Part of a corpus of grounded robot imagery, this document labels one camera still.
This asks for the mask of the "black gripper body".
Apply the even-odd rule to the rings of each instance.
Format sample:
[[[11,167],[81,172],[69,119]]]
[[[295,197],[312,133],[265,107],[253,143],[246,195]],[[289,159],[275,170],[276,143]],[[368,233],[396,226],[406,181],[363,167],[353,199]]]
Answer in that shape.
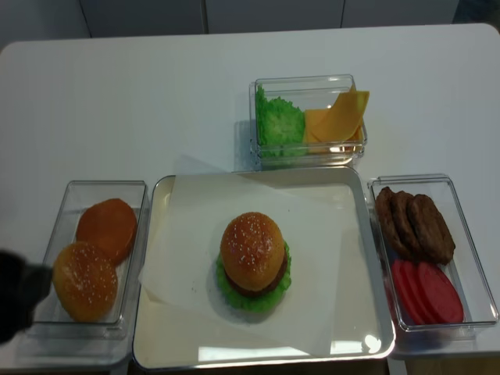
[[[1,344],[30,328],[34,311],[49,295],[52,268],[33,264],[5,248],[1,249]]]

